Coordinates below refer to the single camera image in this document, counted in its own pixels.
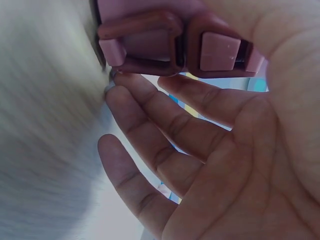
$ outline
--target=skin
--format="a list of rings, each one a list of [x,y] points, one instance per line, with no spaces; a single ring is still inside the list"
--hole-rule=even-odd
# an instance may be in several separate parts
[[[227,131],[192,117],[142,76],[117,74],[106,103],[182,202],[155,190],[112,135],[98,143],[105,171],[157,239],[320,238],[320,1],[206,3],[269,60],[270,92],[219,89],[184,76],[159,79],[202,115],[232,127]]]

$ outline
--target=palm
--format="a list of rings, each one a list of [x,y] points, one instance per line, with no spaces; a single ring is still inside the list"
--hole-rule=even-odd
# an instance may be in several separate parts
[[[118,86],[106,100],[120,128],[145,163],[182,198],[180,205],[165,199],[119,141],[101,138],[99,152],[111,182],[157,238],[320,236],[319,193],[291,157],[290,134],[270,93],[220,90],[182,76],[160,80],[206,117],[231,126],[227,131],[190,116],[139,75],[119,75],[115,82]],[[163,133],[189,155],[177,152]]]
[[[164,239],[319,236],[319,205],[294,173],[267,97],[243,106],[172,214]]]

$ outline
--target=white animal fur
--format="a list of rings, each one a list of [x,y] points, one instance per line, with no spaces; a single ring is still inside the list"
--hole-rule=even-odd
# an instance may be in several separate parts
[[[66,238],[105,181],[94,19],[89,0],[0,0],[1,240],[96,239]]]

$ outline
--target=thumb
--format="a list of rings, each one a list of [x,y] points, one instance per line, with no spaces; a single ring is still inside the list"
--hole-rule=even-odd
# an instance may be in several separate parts
[[[203,0],[269,59],[291,36],[320,23],[317,0]]]

